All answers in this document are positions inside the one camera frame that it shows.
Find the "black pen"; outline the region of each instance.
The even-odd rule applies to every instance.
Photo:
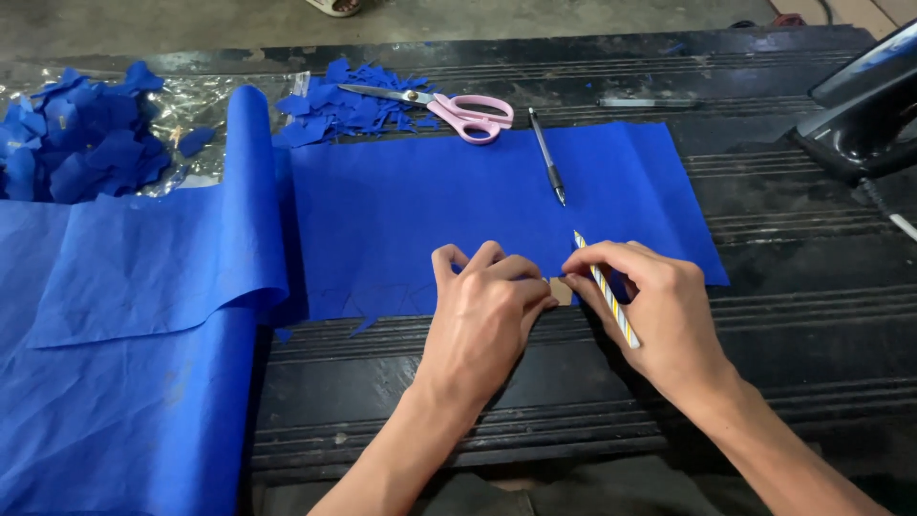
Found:
[[[545,135],[541,134],[541,126],[538,124],[538,115],[531,107],[528,108],[528,119],[532,122],[532,129],[535,130],[535,136],[538,137],[538,145],[541,146],[541,153],[545,156],[545,166],[547,167],[547,179],[551,182],[551,188],[554,188],[554,194],[558,196],[558,201],[563,206],[567,205],[567,194],[564,192],[564,182],[560,180],[558,168],[551,160],[551,154],[547,152],[545,144]]]

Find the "pink scissors handle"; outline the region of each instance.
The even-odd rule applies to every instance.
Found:
[[[462,95],[449,98],[445,95],[434,94],[434,101],[427,104],[426,108],[433,111],[450,126],[458,131],[458,135],[468,143],[483,145],[490,143],[500,134],[500,129],[509,129],[513,125],[513,108],[498,98],[483,95]],[[489,106],[501,110],[503,115],[491,115],[480,111],[463,109],[459,104],[476,104]],[[480,130],[487,136],[475,138],[468,133],[468,129]]]

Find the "scissors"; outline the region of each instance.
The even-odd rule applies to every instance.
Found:
[[[414,90],[390,90],[374,86],[359,86],[355,84],[338,84],[342,90],[362,95],[388,98],[410,104],[411,106],[426,106],[440,118],[452,126],[458,135],[468,143],[483,145],[490,143],[500,134],[500,129],[509,129],[513,125],[513,108],[500,100],[484,95],[461,95],[449,98],[439,93],[420,93]],[[471,111],[459,107],[459,104],[476,104],[478,106],[494,107],[503,112],[502,115],[491,115],[480,111]],[[475,138],[468,133],[468,129],[479,130],[487,136]]]

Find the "foot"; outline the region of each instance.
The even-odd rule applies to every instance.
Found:
[[[359,7],[359,0],[337,0],[332,8],[338,13],[347,13]]]

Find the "forearm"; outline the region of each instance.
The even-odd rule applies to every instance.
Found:
[[[889,514],[797,437],[757,389],[738,375],[733,381],[733,396],[713,397],[713,404],[686,414],[775,516]]]
[[[479,412],[409,387],[357,463],[309,515],[405,514]]]

